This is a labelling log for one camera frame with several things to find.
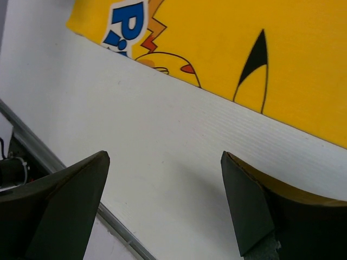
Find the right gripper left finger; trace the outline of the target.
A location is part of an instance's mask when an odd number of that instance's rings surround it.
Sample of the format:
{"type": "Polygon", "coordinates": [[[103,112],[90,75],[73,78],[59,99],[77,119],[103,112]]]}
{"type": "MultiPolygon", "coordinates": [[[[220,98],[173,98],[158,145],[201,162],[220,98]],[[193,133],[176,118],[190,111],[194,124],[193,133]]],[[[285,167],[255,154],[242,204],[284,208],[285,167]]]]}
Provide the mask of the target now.
{"type": "Polygon", "coordinates": [[[1,192],[1,259],[83,259],[109,166],[100,151],[1,192]]]}

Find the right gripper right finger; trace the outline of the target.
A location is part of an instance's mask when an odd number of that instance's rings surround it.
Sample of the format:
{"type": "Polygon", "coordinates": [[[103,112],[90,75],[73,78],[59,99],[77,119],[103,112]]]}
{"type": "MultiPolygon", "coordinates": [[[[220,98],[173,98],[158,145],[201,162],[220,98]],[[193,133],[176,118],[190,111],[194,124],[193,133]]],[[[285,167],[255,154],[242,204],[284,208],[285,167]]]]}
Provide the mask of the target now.
{"type": "Polygon", "coordinates": [[[221,168],[244,259],[346,259],[346,202],[306,192],[229,152],[221,168]]]}

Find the yellow Pikachu cloth placemat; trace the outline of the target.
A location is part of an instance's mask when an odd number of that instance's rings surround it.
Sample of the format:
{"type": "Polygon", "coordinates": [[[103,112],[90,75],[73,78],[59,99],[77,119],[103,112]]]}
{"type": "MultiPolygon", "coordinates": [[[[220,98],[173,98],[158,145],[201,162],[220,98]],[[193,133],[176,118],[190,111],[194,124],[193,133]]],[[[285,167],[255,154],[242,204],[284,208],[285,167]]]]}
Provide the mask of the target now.
{"type": "Polygon", "coordinates": [[[346,1],[76,1],[66,25],[346,147],[346,1]]]}

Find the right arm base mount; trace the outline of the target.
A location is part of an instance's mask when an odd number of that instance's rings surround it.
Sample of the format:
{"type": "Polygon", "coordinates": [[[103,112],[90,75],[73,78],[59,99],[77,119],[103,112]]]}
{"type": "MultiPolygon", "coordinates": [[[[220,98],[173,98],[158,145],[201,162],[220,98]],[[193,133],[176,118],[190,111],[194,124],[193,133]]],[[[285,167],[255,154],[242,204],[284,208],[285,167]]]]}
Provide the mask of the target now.
{"type": "Polygon", "coordinates": [[[12,138],[8,155],[3,158],[3,144],[1,140],[1,192],[34,181],[37,168],[27,149],[16,138],[12,138]]]}

